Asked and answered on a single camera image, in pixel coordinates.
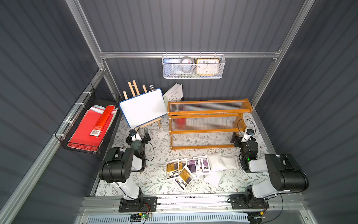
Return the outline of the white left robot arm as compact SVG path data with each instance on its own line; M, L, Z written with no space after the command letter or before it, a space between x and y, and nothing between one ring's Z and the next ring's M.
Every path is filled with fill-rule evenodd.
M99 170L99 179L118 187L125 200L142 200L143 193L131 179L132 172L141 172L146 166L145 145L151 137L147 131L141 136L139 131L130 130L126 138L126 149L113 147L108 150Z

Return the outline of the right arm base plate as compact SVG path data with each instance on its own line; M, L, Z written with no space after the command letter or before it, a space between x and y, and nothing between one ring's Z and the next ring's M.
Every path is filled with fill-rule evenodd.
M245 194L229 195L227 202L231 204L233 210L240 210L240 209L267 210L269 208L268 202L265 201L264 199L247 196Z

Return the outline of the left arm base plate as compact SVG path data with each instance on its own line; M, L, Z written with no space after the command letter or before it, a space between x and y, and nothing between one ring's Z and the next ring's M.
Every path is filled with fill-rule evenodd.
M157 197L143 197L135 200L121 199L118 212L148 212L156 211L157 209Z

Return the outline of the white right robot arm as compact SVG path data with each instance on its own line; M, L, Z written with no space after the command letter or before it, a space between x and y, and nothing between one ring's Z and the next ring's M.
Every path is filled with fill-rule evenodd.
M240 149L239 161L246 173L267 172L269 179L248 186L244 193L246 202L253 199L267 199L287 193L300 193L309 187L307 175L291 154L265 154L258 158L258 143L249 129L243 136L233 133L230 140Z

